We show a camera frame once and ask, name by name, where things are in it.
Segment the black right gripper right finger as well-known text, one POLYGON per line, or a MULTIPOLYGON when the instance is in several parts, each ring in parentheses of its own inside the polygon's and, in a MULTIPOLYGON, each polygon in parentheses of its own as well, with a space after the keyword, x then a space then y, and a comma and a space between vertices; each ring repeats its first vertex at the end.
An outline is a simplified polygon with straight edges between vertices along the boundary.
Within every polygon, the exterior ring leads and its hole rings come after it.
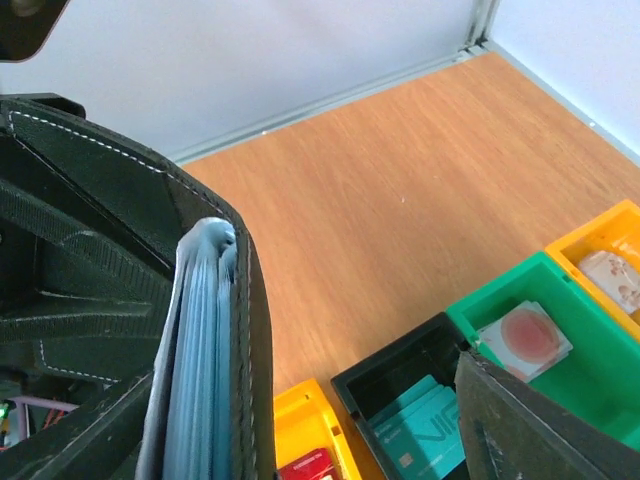
POLYGON ((639 453, 473 350, 455 374, 472 479, 637 479, 639 453))

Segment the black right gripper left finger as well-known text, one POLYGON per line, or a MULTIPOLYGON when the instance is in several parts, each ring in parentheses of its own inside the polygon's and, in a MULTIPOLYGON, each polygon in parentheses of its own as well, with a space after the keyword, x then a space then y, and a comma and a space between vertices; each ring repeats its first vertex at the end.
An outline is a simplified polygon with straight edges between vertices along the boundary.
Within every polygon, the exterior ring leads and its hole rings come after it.
POLYGON ((153 374, 137 372, 1 454, 3 479, 108 479, 139 446, 153 374))

